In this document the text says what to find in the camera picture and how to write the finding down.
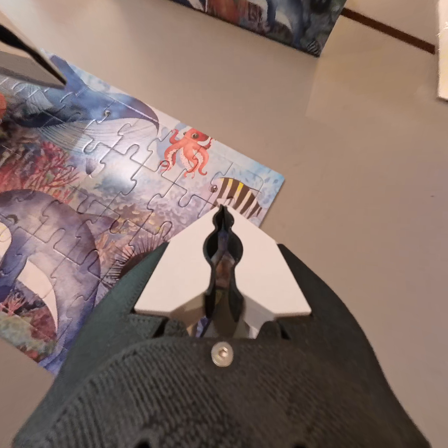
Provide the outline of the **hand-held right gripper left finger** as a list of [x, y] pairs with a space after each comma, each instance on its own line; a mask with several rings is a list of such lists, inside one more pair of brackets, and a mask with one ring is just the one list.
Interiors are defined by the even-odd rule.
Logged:
[[207, 314], [223, 212], [224, 206], [212, 209], [170, 240], [134, 306], [138, 315], [166, 317], [190, 328]]

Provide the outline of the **instruction sheet in plastic sleeve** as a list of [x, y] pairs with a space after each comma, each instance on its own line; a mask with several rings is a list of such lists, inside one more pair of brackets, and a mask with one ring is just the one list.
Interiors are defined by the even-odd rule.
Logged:
[[438, 87], [437, 95], [448, 101], [448, 1], [434, 1], [437, 19]]

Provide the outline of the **assembled sea jigsaw puzzle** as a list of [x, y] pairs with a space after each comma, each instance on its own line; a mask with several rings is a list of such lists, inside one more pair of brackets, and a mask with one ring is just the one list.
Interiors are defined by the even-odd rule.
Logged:
[[284, 176], [49, 54], [1, 74], [1, 338], [57, 375], [107, 292], [213, 207], [260, 226]]

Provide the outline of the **illustrated puzzle box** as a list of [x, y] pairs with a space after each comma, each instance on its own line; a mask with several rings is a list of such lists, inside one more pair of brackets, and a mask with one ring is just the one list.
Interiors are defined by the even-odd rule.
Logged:
[[320, 57], [345, 0], [175, 0], [314, 57]]

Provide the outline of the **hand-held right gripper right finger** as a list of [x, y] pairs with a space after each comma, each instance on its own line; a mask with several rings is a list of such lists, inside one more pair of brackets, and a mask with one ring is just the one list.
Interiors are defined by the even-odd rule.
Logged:
[[256, 337], [266, 322], [310, 316], [311, 307], [277, 242], [234, 209], [224, 211], [233, 219], [229, 231], [242, 243], [234, 272], [247, 336]]

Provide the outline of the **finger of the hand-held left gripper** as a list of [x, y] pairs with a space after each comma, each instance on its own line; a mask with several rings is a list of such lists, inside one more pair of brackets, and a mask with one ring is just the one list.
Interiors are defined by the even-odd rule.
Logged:
[[41, 87], [64, 88], [66, 77], [47, 58], [43, 64], [28, 54], [0, 53], [1, 75], [12, 77]]
[[47, 57], [14, 26], [5, 14], [0, 14], [0, 52], [22, 55], [26, 53], [41, 64], [43, 64], [43, 57]]

